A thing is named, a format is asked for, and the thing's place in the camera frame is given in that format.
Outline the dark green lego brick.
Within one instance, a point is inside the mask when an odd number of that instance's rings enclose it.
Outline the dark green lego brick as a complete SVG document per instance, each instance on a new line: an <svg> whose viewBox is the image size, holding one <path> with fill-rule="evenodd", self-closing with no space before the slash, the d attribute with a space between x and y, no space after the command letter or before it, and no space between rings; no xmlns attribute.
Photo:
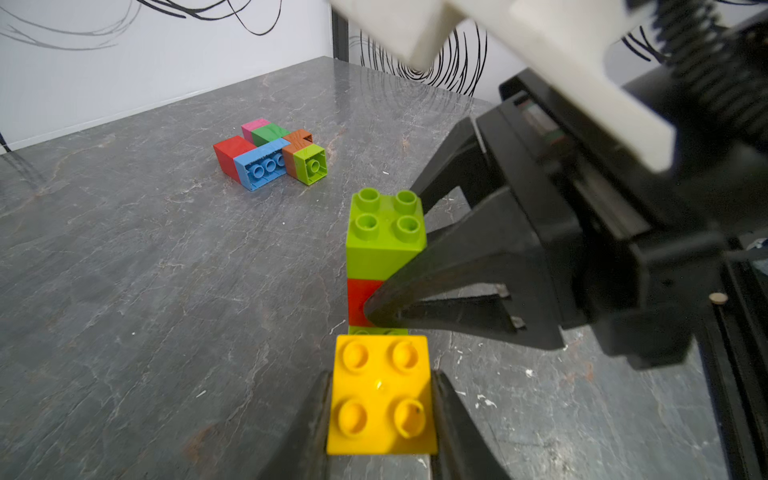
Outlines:
<svg viewBox="0 0 768 480"><path fill-rule="evenodd" d="M274 123L269 123L254 129L251 132L251 139L256 147L261 147L274 140L284 138L289 134L289 130Z"/></svg>

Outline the small red lego brick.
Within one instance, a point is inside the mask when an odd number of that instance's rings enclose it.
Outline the small red lego brick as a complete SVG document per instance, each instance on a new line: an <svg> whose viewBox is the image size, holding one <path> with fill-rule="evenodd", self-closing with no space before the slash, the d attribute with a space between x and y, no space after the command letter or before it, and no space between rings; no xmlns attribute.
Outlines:
<svg viewBox="0 0 768 480"><path fill-rule="evenodd" d="M347 279L348 322L354 327L374 327L364 313L365 302L381 287L381 280Z"/></svg>

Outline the yellow lego brick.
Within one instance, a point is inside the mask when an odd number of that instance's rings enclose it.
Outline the yellow lego brick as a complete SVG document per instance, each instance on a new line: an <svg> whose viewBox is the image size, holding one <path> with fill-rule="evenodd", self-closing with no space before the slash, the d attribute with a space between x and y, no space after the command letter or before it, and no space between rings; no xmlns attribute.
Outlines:
<svg viewBox="0 0 768 480"><path fill-rule="evenodd" d="M426 337L337 338L326 451L330 455L438 452Z"/></svg>

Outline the long green lego brick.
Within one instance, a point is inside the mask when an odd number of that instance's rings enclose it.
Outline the long green lego brick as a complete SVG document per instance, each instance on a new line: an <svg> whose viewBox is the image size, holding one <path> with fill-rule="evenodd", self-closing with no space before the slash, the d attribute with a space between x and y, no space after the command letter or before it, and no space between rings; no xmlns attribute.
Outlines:
<svg viewBox="0 0 768 480"><path fill-rule="evenodd" d="M386 336L386 335L404 336L404 335L408 335L409 332L407 329L401 329L401 328L380 328L380 327L363 327L363 326L350 325L348 327L348 334L349 335L375 335L375 336Z"/></svg>

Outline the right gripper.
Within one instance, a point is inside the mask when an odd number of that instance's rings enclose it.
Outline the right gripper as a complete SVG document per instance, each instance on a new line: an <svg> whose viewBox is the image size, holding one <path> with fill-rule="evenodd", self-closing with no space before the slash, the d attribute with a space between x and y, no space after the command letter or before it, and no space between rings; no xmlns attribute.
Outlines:
<svg viewBox="0 0 768 480"><path fill-rule="evenodd" d="M473 209L366 301L378 327L540 349L590 324L609 355L679 362L728 231L767 217L767 51L711 8L658 8L660 80L603 73L624 8L509 8L530 68L509 85L564 131L529 148L506 102L477 121Z"/></svg>

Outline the blue lego brick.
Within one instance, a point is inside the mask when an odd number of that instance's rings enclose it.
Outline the blue lego brick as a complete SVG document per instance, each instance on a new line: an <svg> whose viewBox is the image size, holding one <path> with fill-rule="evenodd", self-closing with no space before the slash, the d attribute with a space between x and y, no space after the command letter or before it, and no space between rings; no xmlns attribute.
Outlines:
<svg viewBox="0 0 768 480"><path fill-rule="evenodd" d="M283 149L290 143L279 138L234 158L240 184L249 191L286 174Z"/></svg>

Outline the lime green lego brick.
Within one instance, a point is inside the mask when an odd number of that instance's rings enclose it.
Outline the lime green lego brick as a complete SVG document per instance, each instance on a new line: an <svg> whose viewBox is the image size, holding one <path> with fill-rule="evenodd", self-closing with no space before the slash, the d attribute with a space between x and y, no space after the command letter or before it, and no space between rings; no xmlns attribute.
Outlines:
<svg viewBox="0 0 768 480"><path fill-rule="evenodd" d="M385 281L427 246L420 198L363 188L352 197L346 237L347 277Z"/></svg>

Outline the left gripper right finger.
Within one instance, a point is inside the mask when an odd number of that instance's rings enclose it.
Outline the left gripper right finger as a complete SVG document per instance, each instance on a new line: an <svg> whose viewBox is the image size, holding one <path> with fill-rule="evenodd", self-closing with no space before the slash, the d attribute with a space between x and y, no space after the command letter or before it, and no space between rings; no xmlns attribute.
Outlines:
<svg viewBox="0 0 768 480"><path fill-rule="evenodd" d="M443 371L432 372L431 392L438 452L430 456L430 478L509 479Z"/></svg>

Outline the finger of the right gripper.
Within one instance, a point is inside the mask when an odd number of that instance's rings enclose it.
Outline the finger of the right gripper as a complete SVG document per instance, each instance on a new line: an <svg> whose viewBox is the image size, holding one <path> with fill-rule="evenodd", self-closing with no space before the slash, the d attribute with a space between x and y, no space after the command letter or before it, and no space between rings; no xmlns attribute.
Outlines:
<svg viewBox="0 0 768 480"><path fill-rule="evenodd" d="M471 208L498 189L470 118L459 121L419 174L410 190L429 212L454 188L459 188Z"/></svg>

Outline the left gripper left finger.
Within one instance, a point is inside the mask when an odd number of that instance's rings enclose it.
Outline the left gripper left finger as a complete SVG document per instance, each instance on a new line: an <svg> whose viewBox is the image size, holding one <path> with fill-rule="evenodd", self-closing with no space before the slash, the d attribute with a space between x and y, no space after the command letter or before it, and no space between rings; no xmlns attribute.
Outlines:
<svg viewBox="0 0 768 480"><path fill-rule="evenodd" d="M258 479L327 479L326 453L331 415L332 374L322 371L313 383L287 434Z"/></svg>

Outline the orange lego brick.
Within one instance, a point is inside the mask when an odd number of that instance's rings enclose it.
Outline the orange lego brick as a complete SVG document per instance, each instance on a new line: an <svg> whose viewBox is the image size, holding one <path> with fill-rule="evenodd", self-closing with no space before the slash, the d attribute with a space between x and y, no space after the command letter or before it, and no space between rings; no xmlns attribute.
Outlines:
<svg viewBox="0 0 768 480"><path fill-rule="evenodd" d="M288 142L288 145L282 148L283 159L285 161L285 168L288 175L295 179L299 179L294 155L304 148L312 144L313 136L310 132L299 129L291 132L283 139Z"/></svg>

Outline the pink lego brick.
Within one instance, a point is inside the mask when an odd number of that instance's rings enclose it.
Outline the pink lego brick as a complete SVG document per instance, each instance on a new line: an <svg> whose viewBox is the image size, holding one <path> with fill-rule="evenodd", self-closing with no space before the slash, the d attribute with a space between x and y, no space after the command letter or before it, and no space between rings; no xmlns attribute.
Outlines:
<svg viewBox="0 0 768 480"><path fill-rule="evenodd" d="M251 144L253 144L254 143L253 131L257 130L257 129L261 128L261 127L264 127L266 125L269 125L269 124L270 124L270 121L268 121L266 119L263 119L263 118L257 119L257 120L253 120L251 122L243 124L241 126L243 138L246 141L248 141Z"/></svg>

